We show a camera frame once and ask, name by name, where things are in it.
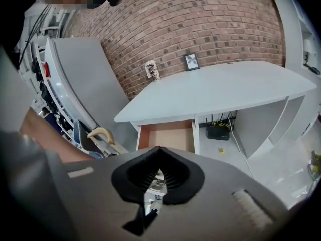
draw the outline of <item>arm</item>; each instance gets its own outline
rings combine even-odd
[[[57,152],[63,162],[93,159],[65,140],[48,122],[38,116],[32,108],[29,108],[21,125],[20,132],[34,138],[44,149]]]

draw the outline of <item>white cable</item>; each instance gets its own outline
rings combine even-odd
[[[233,129],[232,129],[232,123],[231,123],[231,121],[230,121],[230,118],[227,117],[227,119],[228,119],[229,122],[230,122],[231,132],[232,132],[232,135],[233,135],[233,137],[234,137],[234,139],[235,139],[237,148],[239,149],[240,154],[242,155],[243,159],[245,160],[245,162],[246,162],[246,164],[247,164],[247,167],[249,168],[250,173],[251,173],[251,175],[252,175],[252,178],[255,179],[255,178],[254,178],[254,175],[253,175],[253,172],[251,171],[250,165],[248,164],[246,157],[242,154],[241,149],[240,149],[240,147],[239,147],[239,144],[237,143],[237,140],[236,140],[236,138],[235,138],[235,136],[234,136]]]

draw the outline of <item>white shelf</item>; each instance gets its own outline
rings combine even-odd
[[[44,68],[43,68],[43,65],[42,65],[42,62],[41,62],[41,59],[40,59],[40,54],[39,54],[39,49],[38,49],[38,44],[37,42],[35,42],[35,50],[36,50],[36,57],[37,57],[37,61],[38,61],[38,64],[39,64],[39,68],[40,68],[40,72],[41,72],[41,75],[42,75],[42,78],[44,80],[44,85],[46,86],[46,88],[48,89],[49,91],[49,94],[52,98],[52,100],[54,101],[59,113],[66,119],[66,121],[70,124],[70,126],[73,126],[74,124],[72,123],[72,121],[70,120],[70,118],[67,116],[67,114],[64,112],[64,110],[62,109],[62,107],[60,106],[60,104],[58,103],[57,99],[56,99],[56,96],[55,94],[53,93],[49,83],[48,83],[48,80],[45,76],[45,73],[44,73]]]

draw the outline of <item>brick wall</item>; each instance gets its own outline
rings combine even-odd
[[[130,99],[151,81],[145,62],[161,76],[185,70],[182,55],[200,66],[264,60],[283,66],[285,45],[273,0],[123,0],[74,17],[69,36],[98,37]]]

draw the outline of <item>gray panel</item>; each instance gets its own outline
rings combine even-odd
[[[157,219],[143,234],[144,240],[245,240],[255,239],[257,229],[234,199],[232,193],[246,189],[276,221],[286,214],[280,200],[258,182],[237,168],[182,150],[174,153],[198,164],[205,182],[187,203],[163,205]],[[150,148],[122,156],[65,164],[68,172],[91,167],[92,173],[73,178],[97,216],[115,227],[132,220],[136,204],[123,201],[112,186],[111,174],[121,164],[147,152]]]
[[[285,135],[287,130],[290,128],[293,123],[300,107],[302,106],[304,96],[298,97],[296,99],[288,101],[285,111],[276,125],[275,129],[270,135],[271,142],[276,145],[277,142]]]
[[[2,46],[0,69],[0,129],[18,131],[36,96],[21,79]]]
[[[114,118],[129,103],[96,38],[56,40],[66,78],[87,112],[127,150],[135,151],[138,133],[131,123]]]
[[[235,130],[240,137],[247,158],[268,139],[280,120],[286,103],[287,99],[237,112]]]

